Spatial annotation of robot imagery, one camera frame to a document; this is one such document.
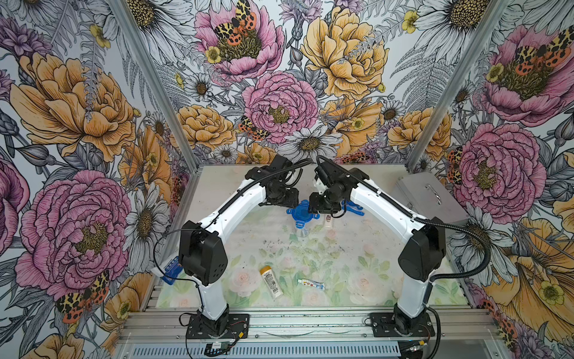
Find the blue lid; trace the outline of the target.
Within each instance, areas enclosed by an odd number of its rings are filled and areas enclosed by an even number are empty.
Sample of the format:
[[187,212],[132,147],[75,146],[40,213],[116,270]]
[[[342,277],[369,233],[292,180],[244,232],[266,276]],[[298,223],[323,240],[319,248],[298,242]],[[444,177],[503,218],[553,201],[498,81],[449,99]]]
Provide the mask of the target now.
[[363,212],[363,207],[350,201],[350,200],[344,200],[342,202],[342,206],[343,206],[343,209],[346,210],[347,212],[351,212],[351,213],[359,215],[359,216],[365,215],[365,213]]
[[313,214],[309,211],[309,201],[302,200],[295,208],[287,209],[286,213],[291,215],[294,220],[295,228],[298,230],[303,230],[306,227],[306,224],[312,221],[313,219],[320,219],[320,215],[318,213]]

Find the white bottle yellow cap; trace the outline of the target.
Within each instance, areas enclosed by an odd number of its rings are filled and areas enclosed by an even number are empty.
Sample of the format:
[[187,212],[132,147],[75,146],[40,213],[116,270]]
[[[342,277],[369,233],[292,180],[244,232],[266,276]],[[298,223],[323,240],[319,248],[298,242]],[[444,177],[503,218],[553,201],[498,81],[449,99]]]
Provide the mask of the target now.
[[331,215],[326,215],[326,216],[325,216],[324,226],[325,226],[327,229],[332,229],[332,228],[333,228],[333,217],[332,217]]

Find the clear plastic cup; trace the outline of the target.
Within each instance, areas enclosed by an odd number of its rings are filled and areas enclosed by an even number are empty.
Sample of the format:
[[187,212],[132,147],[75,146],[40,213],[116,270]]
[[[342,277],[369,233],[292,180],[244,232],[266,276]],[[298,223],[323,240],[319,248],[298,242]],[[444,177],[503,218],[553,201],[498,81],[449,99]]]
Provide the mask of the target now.
[[296,227],[294,229],[294,234],[298,237],[298,238],[306,238],[309,236],[309,230],[307,228],[298,228]]

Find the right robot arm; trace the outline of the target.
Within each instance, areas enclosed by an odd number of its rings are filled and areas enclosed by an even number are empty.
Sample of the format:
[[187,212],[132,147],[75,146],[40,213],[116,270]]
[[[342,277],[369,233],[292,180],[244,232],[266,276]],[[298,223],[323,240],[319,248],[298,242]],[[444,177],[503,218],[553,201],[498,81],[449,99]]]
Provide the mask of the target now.
[[309,197],[309,212],[345,215],[352,202],[370,212],[402,241],[398,264],[404,279],[393,320],[399,334],[412,334],[424,321],[432,292],[431,276],[445,257],[442,221],[418,215],[387,194],[361,170],[347,170],[324,156],[317,157],[315,188]]

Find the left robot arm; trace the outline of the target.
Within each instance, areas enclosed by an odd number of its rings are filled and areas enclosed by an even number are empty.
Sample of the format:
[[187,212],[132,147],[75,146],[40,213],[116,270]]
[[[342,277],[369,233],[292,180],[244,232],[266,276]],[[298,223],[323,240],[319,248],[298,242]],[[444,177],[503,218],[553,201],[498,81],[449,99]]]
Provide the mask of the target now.
[[230,308],[224,298],[221,277],[229,258],[225,242],[240,222],[257,206],[294,209],[299,192],[289,185],[290,173],[299,165],[277,155],[269,165],[248,171],[238,189],[213,213],[199,222],[187,221],[180,232],[178,261],[187,278],[195,281],[200,294],[198,329],[211,337],[227,330]]

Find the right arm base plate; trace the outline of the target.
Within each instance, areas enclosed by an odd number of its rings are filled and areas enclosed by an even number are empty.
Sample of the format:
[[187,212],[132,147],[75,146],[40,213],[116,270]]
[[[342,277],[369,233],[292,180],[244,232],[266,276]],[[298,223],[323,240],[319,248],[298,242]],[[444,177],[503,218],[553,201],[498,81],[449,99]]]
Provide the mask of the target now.
[[369,314],[370,326],[374,337],[404,338],[435,337],[433,323],[426,312],[417,318],[410,318],[390,312]]

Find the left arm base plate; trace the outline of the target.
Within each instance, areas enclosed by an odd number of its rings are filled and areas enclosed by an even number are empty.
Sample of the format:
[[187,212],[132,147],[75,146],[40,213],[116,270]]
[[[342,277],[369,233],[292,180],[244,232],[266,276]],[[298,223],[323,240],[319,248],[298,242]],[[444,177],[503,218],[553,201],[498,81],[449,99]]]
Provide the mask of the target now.
[[249,314],[223,314],[219,320],[209,320],[204,315],[193,317],[187,324],[188,340],[245,339],[248,336]]

